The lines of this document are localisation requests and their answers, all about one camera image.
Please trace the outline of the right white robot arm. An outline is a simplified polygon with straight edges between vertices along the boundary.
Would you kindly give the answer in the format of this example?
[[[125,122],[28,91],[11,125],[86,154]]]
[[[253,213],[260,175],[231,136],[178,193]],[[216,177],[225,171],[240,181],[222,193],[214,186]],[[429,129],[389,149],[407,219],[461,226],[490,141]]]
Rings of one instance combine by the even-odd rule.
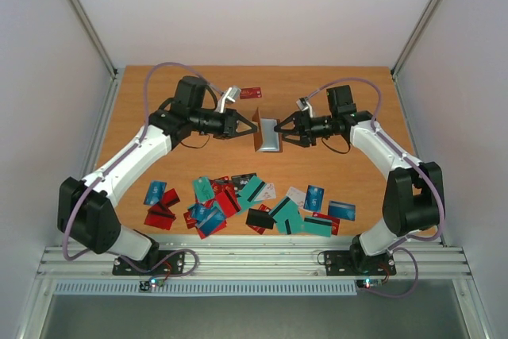
[[[297,101],[298,111],[279,122],[274,130],[283,141],[310,147],[317,139],[342,136],[359,149],[387,181],[382,217],[370,230],[353,238],[349,262],[358,275],[366,274],[403,242],[422,241],[421,231],[441,229],[445,222],[442,170],[409,154],[381,127],[376,113],[359,111],[353,101],[350,79],[322,86],[329,114],[317,117],[311,97]]]

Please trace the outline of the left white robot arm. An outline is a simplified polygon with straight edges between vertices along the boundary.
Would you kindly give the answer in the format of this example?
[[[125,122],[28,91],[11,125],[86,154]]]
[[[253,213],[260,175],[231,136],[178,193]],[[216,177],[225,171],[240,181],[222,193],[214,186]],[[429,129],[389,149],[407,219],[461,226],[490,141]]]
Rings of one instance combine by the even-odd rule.
[[[69,177],[62,182],[57,228],[63,233],[66,260],[74,258],[68,252],[68,242],[75,240],[88,252],[120,257],[142,274],[153,273],[162,264],[159,245],[122,225],[115,208],[141,175],[193,132],[225,140],[256,133],[256,125],[231,108],[240,97],[239,87],[230,87],[215,96],[214,108],[207,109],[202,104],[211,91],[202,78],[181,78],[174,96],[148,115],[136,136],[120,152],[82,179]],[[239,131],[239,124],[248,129]]]

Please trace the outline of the brown leather card holder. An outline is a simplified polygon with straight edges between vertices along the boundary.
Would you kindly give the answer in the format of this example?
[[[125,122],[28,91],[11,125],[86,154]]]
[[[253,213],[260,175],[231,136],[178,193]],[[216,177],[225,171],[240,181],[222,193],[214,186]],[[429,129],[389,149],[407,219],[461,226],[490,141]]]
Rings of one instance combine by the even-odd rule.
[[[283,151],[280,135],[275,131],[279,119],[265,118],[257,108],[252,116],[252,121],[257,124],[258,131],[253,134],[255,152],[279,153]]]

